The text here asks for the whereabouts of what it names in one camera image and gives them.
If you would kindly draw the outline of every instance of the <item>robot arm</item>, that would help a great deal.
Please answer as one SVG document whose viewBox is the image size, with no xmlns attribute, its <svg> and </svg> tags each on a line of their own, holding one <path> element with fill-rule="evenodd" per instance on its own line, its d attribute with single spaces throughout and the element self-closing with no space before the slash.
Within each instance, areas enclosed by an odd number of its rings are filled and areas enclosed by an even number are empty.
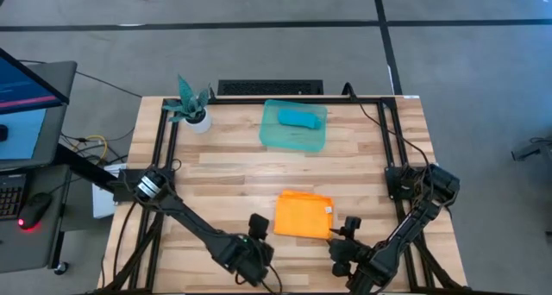
<svg viewBox="0 0 552 295">
<path fill-rule="evenodd" d="M 434 180 L 434 191 L 420 195 L 411 212 L 404 221 L 381 242 L 373 248 L 354 239 L 354 231 L 361 226 L 358 217 L 347 217 L 345 226 L 339 230 L 332 229 L 345 239 L 329 241 L 329 253 L 335 262 L 332 273 L 335 276 L 347 276 L 346 287 L 351 294 L 368 294 L 374 285 L 385 287 L 397 274 L 398 261 L 408 245 L 412 243 L 423 228 L 436 219 L 443 205 L 455 201 L 460 190 L 459 180 L 438 166 L 431 165 Z M 403 173 L 405 181 L 415 173 Z M 423 183 L 428 185 L 427 177 Z M 350 262 L 358 263 L 354 273 L 350 273 Z"/>
<path fill-rule="evenodd" d="M 237 272 L 252 286 L 257 286 L 267 276 L 274 250 L 264 242 L 268 228 L 268 220 L 264 217 L 251 216 L 248 235 L 214 229 L 184 204 L 174 191 L 173 183 L 156 168 L 146 170 L 131 191 L 145 208 L 162 212 L 190 230 L 204 242 L 212 259 L 229 273 Z"/>
</svg>

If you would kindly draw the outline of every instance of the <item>monitor screen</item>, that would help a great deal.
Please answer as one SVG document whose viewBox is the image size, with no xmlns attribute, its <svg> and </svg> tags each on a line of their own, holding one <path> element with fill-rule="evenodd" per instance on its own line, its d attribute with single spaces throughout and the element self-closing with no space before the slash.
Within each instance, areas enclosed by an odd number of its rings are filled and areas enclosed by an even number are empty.
<svg viewBox="0 0 552 295">
<path fill-rule="evenodd" d="M 27 67 L 0 56 L 0 114 L 58 106 L 64 101 Z"/>
</svg>

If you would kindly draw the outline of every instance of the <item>green plant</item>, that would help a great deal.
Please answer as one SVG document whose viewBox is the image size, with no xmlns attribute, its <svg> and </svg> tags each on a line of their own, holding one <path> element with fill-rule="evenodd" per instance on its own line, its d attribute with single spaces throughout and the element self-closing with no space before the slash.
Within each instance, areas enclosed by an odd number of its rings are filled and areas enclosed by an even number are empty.
<svg viewBox="0 0 552 295">
<path fill-rule="evenodd" d="M 205 105 L 209 102 L 209 90 L 204 89 L 196 96 L 190 85 L 179 75 L 180 100 L 166 100 L 163 109 L 174 111 L 176 116 L 170 122 L 179 122 L 182 119 L 193 120 L 202 115 Z"/>
</svg>

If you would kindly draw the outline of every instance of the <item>black keyboard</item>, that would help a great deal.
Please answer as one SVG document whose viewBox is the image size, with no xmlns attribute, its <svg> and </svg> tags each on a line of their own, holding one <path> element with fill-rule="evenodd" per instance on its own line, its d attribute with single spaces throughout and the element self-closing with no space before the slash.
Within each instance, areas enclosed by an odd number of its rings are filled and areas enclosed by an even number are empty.
<svg viewBox="0 0 552 295">
<path fill-rule="evenodd" d="M 26 182 L 26 174 L 0 175 L 0 221 L 17 218 Z"/>
<path fill-rule="evenodd" d="M 219 80 L 218 95 L 322 95 L 322 80 Z"/>
</svg>

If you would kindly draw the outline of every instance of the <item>wooden table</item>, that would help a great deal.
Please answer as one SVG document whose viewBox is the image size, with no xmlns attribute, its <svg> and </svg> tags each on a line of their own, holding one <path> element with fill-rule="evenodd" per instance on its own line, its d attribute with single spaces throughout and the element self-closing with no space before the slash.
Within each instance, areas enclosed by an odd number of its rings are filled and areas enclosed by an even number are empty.
<svg viewBox="0 0 552 295">
<path fill-rule="evenodd" d="M 149 165 L 154 150 L 163 97 L 144 97 L 129 153 L 130 168 Z M 435 161 L 419 98 L 396 97 L 404 137 Z M 398 225 L 387 196 L 383 169 L 386 157 L 380 127 L 369 121 L 358 104 L 327 105 L 326 145 L 319 154 L 264 147 L 259 140 L 262 105 L 211 105 L 213 125 L 195 135 L 184 124 L 179 128 L 175 157 L 182 161 L 176 172 L 176 188 L 185 203 L 217 229 L 247 232 L 252 213 L 273 219 L 277 196 L 284 189 L 330 196 L 335 202 L 334 226 L 346 216 L 362 218 L 356 238 L 369 245 L 385 240 Z M 378 118 L 375 105 L 367 113 Z M 388 126 L 392 128 L 391 115 Z M 163 152 L 169 138 L 167 124 Z M 396 148 L 392 136 L 393 148 Z M 411 163 L 422 157 L 406 146 Z M 395 160 L 399 160 L 394 149 Z M 122 221 L 129 204 L 117 207 L 105 252 L 106 283 L 112 279 L 113 258 Z M 135 248 L 141 208 L 136 207 L 122 240 L 118 270 Z M 325 241 L 274 235 L 269 226 L 267 242 L 274 249 L 273 265 L 285 292 L 346 292 L 346 278 L 331 274 Z M 443 268 L 458 283 L 466 284 L 455 233 L 447 212 L 425 228 L 427 245 Z M 414 252 L 418 283 L 423 272 Z M 143 286 L 149 252 L 144 254 L 138 286 Z M 266 282 L 277 290 L 269 273 Z M 166 217 L 154 283 L 155 292 L 265 292 L 262 287 L 237 286 L 234 276 L 219 267 L 195 236 Z M 405 265 L 387 291 L 408 291 Z"/>
</svg>

